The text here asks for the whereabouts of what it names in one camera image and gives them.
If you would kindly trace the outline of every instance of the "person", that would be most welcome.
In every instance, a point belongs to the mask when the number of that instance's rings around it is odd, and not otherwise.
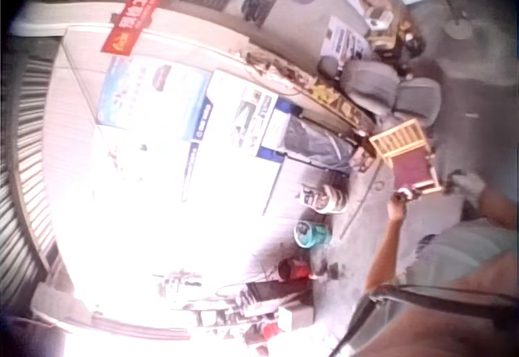
[[[488,187],[476,174],[456,174],[452,181],[477,207],[480,218],[427,236],[416,261],[397,275],[406,203],[393,196],[388,202],[388,227],[366,278],[367,293],[393,284],[413,285],[424,295],[467,303],[503,303],[498,294],[518,297],[517,203]],[[455,293],[441,287],[487,294]],[[349,345],[355,357],[519,355],[517,329],[517,323],[501,331],[492,320],[389,300],[368,317]]]

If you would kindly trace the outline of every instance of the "concrete floor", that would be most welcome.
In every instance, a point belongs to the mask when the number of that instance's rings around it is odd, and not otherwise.
[[[427,42],[426,52],[413,67],[417,74],[440,81],[443,88],[442,109],[432,128],[437,169],[441,178],[457,168],[476,170],[517,200],[515,3],[454,2],[472,20],[474,35],[468,41],[454,41],[443,33],[442,25],[449,18],[446,6],[429,1],[412,9]],[[366,195],[366,185],[376,170],[375,164],[365,174],[352,175],[348,208],[332,221],[332,242],[312,252],[314,267],[326,260],[337,262],[339,268],[339,280],[315,283],[315,325],[283,334],[272,345],[274,355],[289,342],[292,355],[325,356],[344,334],[387,223],[386,203],[392,193],[392,174],[387,166],[381,167]],[[398,270],[413,262],[416,242],[424,235],[459,221],[462,202],[458,195],[434,194],[410,204],[401,233]]]

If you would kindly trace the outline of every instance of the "hand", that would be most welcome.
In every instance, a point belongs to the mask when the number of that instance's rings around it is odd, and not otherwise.
[[[394,193],[388,202],[389,220],[393,222],[403,222],[407,214],[405,197],[400,193]]]

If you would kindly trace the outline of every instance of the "bucket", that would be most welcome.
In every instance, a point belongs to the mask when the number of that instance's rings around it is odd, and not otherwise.
[[[298,278],[308,278],[310,267],[305,261],[285,258],[277,265],[277,272],[281,280],[296,280]]]
[[[294,227],[294,238],[300,247],[309,248],[329,243],[332,234],[322,223],[300,221]]]

